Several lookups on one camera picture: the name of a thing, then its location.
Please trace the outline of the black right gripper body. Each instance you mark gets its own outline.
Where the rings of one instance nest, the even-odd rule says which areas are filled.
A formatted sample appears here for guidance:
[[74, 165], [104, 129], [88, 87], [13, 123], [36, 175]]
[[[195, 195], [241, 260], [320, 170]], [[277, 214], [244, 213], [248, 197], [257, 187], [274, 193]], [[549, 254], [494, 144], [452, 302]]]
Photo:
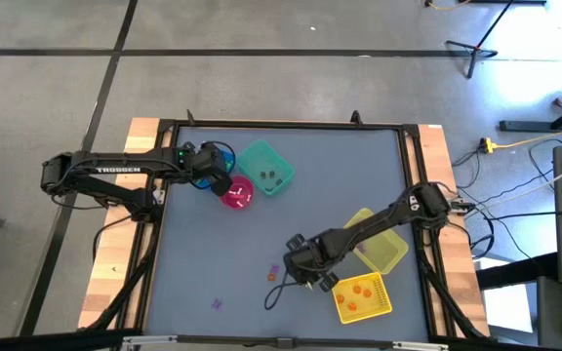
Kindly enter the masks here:
[[321, 277], [332, 272], [339, 258], [330, 255], [317, 239], [305, 240], [296, 234], [286, 243], [288, 251], [283, 256], [286, 272], [298, 285], [312, 289]]

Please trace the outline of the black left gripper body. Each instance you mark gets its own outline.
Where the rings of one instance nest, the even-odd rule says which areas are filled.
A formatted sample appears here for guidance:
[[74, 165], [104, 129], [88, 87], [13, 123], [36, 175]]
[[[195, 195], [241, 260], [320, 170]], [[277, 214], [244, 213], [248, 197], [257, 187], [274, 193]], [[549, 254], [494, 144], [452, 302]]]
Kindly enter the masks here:
[[193, 182], [202, 176], [211, 176], [214, 173], [222, 173], [221, 166], [215, 164], [216, 157], [212, 151], [200, 151], [200, 147], [206, 142], [223, 142], [217, 140], [204, 141], [198, 148], [191, 142], [185, 142], [182, 146], [177, 148], [177, 161], [180, 169], [180, 183]]

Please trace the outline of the blue plastic basket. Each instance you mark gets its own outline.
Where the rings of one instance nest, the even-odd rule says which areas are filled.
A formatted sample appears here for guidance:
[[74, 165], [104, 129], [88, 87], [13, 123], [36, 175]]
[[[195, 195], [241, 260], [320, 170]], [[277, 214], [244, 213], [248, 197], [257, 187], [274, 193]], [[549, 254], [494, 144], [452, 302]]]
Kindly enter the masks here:
[[206, 142], [200, 147], [200, 151], [212, 151], [216, 157], [215, 164], [218, 166], [222, 164], [222, 173], [214, 173], [213, 175], [205, 175], [196, 179], [193, 185], [198, 189], [211, 188], [210, 181], [214, 177], [229, 176], [235, 166], [235, 152], [231, 146], [224, 142]]

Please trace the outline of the teal plastic bin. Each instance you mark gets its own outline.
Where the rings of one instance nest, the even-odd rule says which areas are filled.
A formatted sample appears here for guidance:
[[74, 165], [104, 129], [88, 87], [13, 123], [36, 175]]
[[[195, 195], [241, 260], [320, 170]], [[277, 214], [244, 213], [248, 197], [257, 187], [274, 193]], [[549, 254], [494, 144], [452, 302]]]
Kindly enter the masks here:
[[[266, 196], [274, 196], [281, 192], [295, 176], [295, 168], [282, 157], [269, 143], [259, 139], [252, 142], [237, 156], [237, 166], [253, 185]], [[266, 178], [261, 178], [260, 172], [266, 172]], [[275, 171], [275, 177], [268, 176], [269, 171]], [[273, 191], [266, 191], [264, 187], [276, 186]]]

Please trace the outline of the pink round plastic bowl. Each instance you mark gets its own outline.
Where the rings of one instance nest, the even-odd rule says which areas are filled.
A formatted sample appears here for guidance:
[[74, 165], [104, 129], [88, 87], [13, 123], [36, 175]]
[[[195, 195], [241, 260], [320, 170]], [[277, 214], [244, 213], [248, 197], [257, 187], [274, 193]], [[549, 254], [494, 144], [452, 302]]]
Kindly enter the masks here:
[[[230, 195], [229, 192], [227, 191], [223, 196], [221, 196], [221, 202], [233, 209], [233, 210], [245, 210], [247, 209], [253, 199], [254, 199], [254, 194], [255, 194], [255, 188], [254, 185], [251, 183], [251, 181], [245, 177], [245, 176], [234, 176], [232, 178], [233, 184], [230, 187], [230, 189], [228, 191], [235, 191], [237, 192], [240, 188], [243, 188], [242, 192], [240, 195]], [[252, 195], [252, 199], [250, 202], [247, 202], [247, 196], [251, 194]], [[236, 203], [237, 199], [241, 199], [241, 203]]]

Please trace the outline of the translucent yellow plastic bin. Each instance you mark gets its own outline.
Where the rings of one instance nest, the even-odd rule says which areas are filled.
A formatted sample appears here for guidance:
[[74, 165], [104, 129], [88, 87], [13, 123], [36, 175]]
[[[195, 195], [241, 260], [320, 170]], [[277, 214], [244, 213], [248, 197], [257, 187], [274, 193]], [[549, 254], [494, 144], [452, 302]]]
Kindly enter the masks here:
[[365, 247], [365, 252], [360, 253], [356, 249], [358, 244], [353, 252], [372, 271], [382, 275], [389, 274], [409, 249], [408, 244], [393, 229], [387, 229], [360, 243]]

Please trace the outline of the yellow perforated plastic basket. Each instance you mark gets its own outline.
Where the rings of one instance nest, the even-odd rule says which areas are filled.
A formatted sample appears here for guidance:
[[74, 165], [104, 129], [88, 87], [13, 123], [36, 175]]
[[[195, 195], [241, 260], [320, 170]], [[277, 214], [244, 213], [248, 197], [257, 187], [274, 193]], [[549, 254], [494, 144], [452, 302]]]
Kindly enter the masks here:
[[[354, 293], [353, 287], [358, 285], [362, 288], [361, 293]], [[363, 291], [368, 289], [372, 292], [370, 297], [365, 297]], [[383, 283], [382, 275], [378, 272], [354, 276], [340, 280], [332, 289], [334, 303], [343, 325], [371, 319], [380, 315], [388, 314], [393, 310], [388, 293]], [[336, 302], [336, 295], [344, 296], [344, 303]], [[349, 302], [357, 305], [355, 311], [347, 308]]]

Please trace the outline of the black rig bar silver brackets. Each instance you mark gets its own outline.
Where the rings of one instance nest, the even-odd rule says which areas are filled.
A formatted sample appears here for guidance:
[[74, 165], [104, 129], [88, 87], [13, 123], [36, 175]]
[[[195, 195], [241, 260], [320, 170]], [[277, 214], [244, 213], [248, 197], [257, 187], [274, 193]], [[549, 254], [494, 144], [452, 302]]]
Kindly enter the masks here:
[[0, 338], [0, 351], [98, 351], [150, 344], [219, 344], [265, 346], [279, 350], [300, 347], [370, 348], [403, 351], [562, 351], [562, 349], [498, 343], [489, 339], [433, 336], [428, 342], [322, 339], [293, 337], [238, 337], [202, 335], [144, 335], [137, 329], [83, 330]]

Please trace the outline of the wooden table side board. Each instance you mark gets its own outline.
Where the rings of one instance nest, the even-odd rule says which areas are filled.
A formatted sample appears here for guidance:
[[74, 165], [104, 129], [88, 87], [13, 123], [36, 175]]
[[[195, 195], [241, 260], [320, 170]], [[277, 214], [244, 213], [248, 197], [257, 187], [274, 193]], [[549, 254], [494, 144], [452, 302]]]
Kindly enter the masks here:
[[[413, 182], [442, 182], [446, 185], [442, 189], [445, 197], [456, 198], [457, 187], [443, 128], [440, 125], [410, 125], [407, 127], [406, 143]], [[487, 336], [486, 312], [462, 217], [451, 214], [437, 242], [425, 252], [463, 315]]]
[[[159, 144], [167, 146], [171, 129], [160, 127], [158, 118], [134, 118], [125, 142], [127, 153], [143, 153]], [[107, 212], [97, 242], [97, 255], [80, 312], [78, 325], [93, 323], [133, 274], [149, 246], [154, 226], [133, 222], [122, 207]]]

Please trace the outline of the black desk beam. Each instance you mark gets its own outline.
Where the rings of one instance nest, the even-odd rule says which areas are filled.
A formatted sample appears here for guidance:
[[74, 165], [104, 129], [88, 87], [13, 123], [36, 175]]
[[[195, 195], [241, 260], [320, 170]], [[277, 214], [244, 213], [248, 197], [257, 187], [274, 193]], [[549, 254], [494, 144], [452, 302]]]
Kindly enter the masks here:
[[536, 281], [539, 277], [558, 279], [558, 254], [547, 253], [476, 272], [479, 288], [490, 290]]

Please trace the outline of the dark grey box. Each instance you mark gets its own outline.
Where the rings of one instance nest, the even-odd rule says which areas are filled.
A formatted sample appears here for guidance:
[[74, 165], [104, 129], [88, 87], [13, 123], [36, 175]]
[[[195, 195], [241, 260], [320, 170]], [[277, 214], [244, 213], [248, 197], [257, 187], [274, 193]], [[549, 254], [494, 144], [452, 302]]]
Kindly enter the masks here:
[[562, 350], [562, 283], [538, 278], [537, 311], [539, 346]]

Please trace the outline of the black tripod stand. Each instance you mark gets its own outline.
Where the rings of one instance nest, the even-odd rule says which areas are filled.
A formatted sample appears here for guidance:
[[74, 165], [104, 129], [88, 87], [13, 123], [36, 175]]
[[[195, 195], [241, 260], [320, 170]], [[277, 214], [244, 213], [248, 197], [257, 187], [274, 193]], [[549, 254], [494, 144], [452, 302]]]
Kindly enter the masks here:
[[476, 64], [478, 63], [478, 61], [481, 58], [482, 59], [490, 59], [490, 58], [495, 57], [499, 53], [496, 50], [485, 49], [483, 47], [483, 45], [485, 44], [485, 42], [487, 41], [489, 36], [492, 34], [492, 32], [494, 31], [494, 29], [496, 28], [498, 23], [501, 21], [502, 17], [506, 14], [506, 12], [510, 9], [510, 7], [515, 2], [515, 0], [504, 0], [504, 1], [505, 1], [504, 8], [501, 10], [501, 12], [498, 14], [498, 16], [493, 20], [493, 22], [488, 27], [488, 29], [485, 31], [485, 33], [483, 34], [481, 39], [475, 45], [465, 44], [465, 43], [457, 42], [457, 41], [453, 41], [453, 40], [447, 40], [445, 42], [446, 46], [458, 47], [458, 48], [465, 49], [467, 51], [467, 53], [469, 55], [469, 64], [468, 64], [468, 67], [467, 67], [467, 71], [465, 73], [466, 79], [472, 78], [475, 67], [476, 67]]

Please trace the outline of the black metal table frame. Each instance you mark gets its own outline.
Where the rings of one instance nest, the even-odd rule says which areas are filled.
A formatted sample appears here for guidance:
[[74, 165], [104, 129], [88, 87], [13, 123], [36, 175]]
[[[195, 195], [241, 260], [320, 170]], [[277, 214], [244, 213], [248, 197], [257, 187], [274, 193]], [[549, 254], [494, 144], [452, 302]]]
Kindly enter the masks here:
[[[160, 119], [160, 127], [163, 129], [171, 129], [170, 143], [177, 139], [176, 133], [180, 127], [187, 127], [189, 123], [185, 120], [174, 119]], [[412, 124], [402, 125], [394, 124], [392, 127], [395, 131], [402, 134], [403, 146], [407, 149], [407, 154], [403, 159], [409, 162], [409, 147], [406, 143], [407, 127]], [[357, 125], [353, 122], [345, 123], [316, 123], [316, 122], [300, 122], [300, 121], [265, 121], [265, 120], [196, 120], [193, 124], [195, 128], [212, 128], [212, 129], [259, 129], [259, 130], [298, 130], [307, 128], [309, 130], [316, 130], [325, 128], [328, 130], [348, 130], [356, 131]], [[425, 240], [430, 240], [433, 245], [437, 242], [439, 235], [431, 234], [429, 231], [424, 231], [422, 237]], [[463, 338], [464, 334], [462, 329], [455, 325], [454, 314], [447, 310], [445, 303], [441, 301], [435, 288], [429, 289], [428, 306], [431, 315], [429, 320], [434, 323], [435, 332], [439, 336], [456, 336]]]

